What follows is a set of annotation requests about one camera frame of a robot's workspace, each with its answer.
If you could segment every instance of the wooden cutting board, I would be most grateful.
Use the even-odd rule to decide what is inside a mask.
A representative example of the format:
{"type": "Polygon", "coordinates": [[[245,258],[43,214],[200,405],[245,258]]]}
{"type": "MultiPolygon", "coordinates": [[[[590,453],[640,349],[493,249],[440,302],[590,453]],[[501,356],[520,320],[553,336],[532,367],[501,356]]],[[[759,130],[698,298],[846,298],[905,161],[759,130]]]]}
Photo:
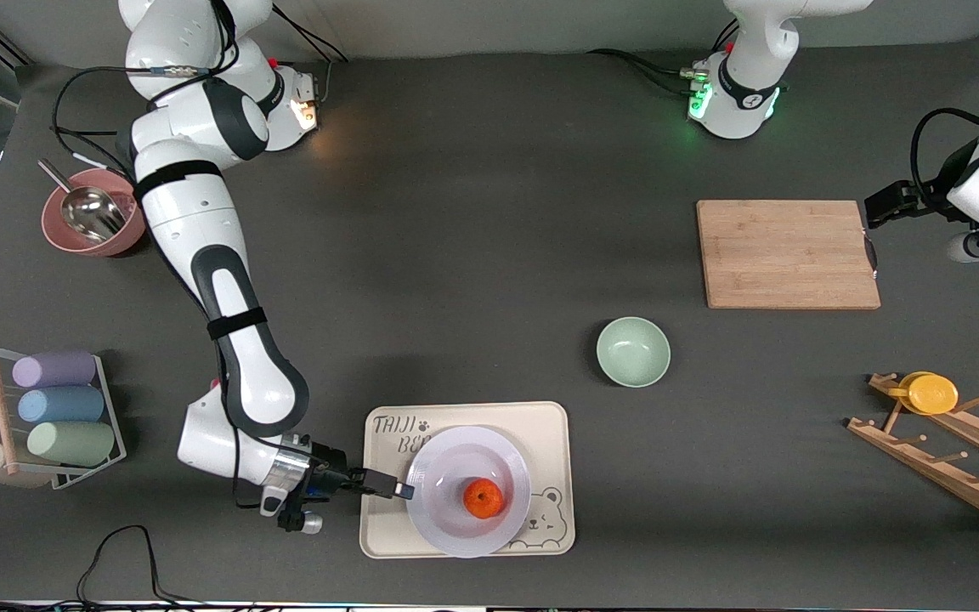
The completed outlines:
{"type": "Polygon", "coordinates": [[[710,309],[877,309],[855,201],[697,202],[710,309]]]}

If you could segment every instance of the green bowl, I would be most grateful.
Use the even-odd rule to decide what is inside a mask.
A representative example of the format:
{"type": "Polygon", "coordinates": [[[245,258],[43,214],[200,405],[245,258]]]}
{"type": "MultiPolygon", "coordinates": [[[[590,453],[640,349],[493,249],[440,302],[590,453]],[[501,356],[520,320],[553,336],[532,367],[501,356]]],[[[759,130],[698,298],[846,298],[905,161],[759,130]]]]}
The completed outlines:
{"type": "Polygon", "coordinates": [[[656,324],[640,317],[622,317],[603,328],[595,343],[599,367],[622,387],[647,387],[667,373],[671,345],[656,324]]]}

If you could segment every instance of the white wall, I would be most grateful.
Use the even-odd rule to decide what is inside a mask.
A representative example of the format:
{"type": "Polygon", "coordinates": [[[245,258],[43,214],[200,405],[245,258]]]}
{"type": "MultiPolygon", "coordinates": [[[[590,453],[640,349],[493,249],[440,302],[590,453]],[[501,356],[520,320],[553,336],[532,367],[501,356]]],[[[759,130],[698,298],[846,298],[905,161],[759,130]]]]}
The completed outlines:
{"type": "MultiPolygon", "coordinates": [[[[719,0],[277,0],[286,12],[361,58],[438,57],[595,47],[711,45],[730,15],[719,0]]],[[[119,65],[127,42],[116,0],[0,0],[0,30],[34,60],[119,65]]],[[[979,0],[875,0],[866,11],[803,20],[805,46],[943,43],[979,36],[979,0]]],[[[276,16],[252,31],[264,52],[312,51],[276,16]]]]}

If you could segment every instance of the orange fruit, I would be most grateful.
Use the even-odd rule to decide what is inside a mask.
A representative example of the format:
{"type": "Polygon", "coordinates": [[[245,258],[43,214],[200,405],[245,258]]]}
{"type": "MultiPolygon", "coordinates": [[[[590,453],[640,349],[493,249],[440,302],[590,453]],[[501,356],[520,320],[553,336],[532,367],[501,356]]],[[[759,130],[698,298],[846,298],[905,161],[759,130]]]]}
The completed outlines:
{"type": "Polygon", "coordinates": [[[490,519],[505,510],[505,493],[489,478],[478,478],[463,491],[463,507],[474,518],[490,519]]]}

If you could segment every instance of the dark gray countertop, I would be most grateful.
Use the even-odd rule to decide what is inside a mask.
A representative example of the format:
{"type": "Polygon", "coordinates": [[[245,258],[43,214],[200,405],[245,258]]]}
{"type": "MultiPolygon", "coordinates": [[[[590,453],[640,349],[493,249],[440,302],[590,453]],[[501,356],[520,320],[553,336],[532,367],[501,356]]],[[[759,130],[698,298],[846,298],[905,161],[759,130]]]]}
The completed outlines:
{"type": "MultiPolygon", "coordinates": [[[[82,169],[47,129],[67,74],[25,75],[0,167],[0,345],[104,352],[132,455],[66,491],[0,485],[0,598],[70,596],[101,537],[143,523],[166,588],[207,600],[979,609],[979,512],[840,425],[882,414],[866,372],[931,369],[979,394],[979,264],[944,252],[963,228],[874,232],[879,310],[710,310],[694,212],[863,199],[906,178],[921,115],[979,113],[979,40],[804,50],[776,116],[737,143],[613,58],[358,61],[335,67],[318,134],[226,172],[316,439],[360,457],[380,405],[566,407],[574,549],[477,561],[366,558],[356,497],[323,508],[321,535],[288,535],[176,461],[184,408],[215,371],[201,315],[152,246],[85,259],[40,234],[36,158],[82,169]],[[655,387],[591,368],[593,333],[623,315],[669,334],[655,387]]],[[[87,78],[71,127],[143,108],[119,76],[87,78]]],[[[925,167],[975,132],[933,124],[925,167]]],[[[109,545],[90,584],[149,597],[140,541],[109,545]]]]}

